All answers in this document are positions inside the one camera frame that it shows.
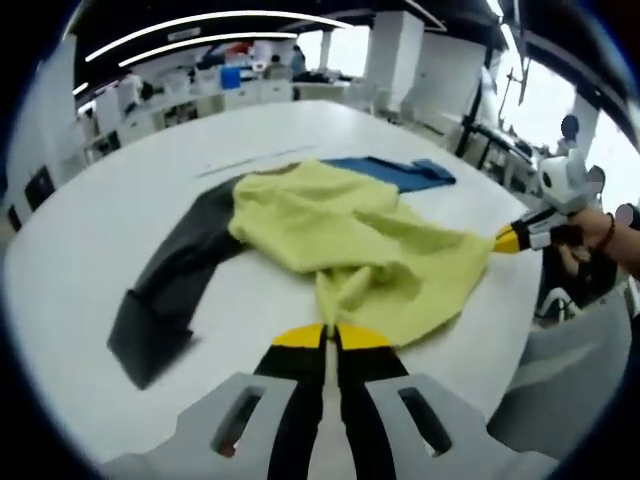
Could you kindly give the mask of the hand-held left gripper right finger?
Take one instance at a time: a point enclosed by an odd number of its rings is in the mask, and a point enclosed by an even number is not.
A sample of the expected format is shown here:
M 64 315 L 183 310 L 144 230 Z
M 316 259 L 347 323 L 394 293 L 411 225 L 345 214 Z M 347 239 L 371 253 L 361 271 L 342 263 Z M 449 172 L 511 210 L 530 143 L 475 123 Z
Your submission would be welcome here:
M 556 460 L 494 439 L 482 413 L 433 378 L 410 374 L 389 341 L 335 328 L 341 417 L 360 479 L 545 479 Z

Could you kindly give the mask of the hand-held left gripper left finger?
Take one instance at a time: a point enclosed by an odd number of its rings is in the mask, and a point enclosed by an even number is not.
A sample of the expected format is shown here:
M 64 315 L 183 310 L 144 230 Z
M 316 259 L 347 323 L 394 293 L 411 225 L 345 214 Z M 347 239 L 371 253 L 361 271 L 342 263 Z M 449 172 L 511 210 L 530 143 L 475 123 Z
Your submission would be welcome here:
M 154 449 L 102 467 L 107 479 L 304 479 L 322 418 L 327 333 L 276 337 L 251 374 L 236 373 L 179 414 Z

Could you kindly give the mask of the person's right hand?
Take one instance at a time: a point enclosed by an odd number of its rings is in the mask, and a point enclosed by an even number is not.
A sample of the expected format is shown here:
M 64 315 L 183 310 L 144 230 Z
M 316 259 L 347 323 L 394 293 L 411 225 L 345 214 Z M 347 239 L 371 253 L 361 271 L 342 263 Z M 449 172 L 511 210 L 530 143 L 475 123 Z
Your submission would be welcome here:
M 569 215 L 565 225 L 552 230 L 552 244 L 596 248 L 604 240 L 611 222 L 609 214 L 584 209 Z

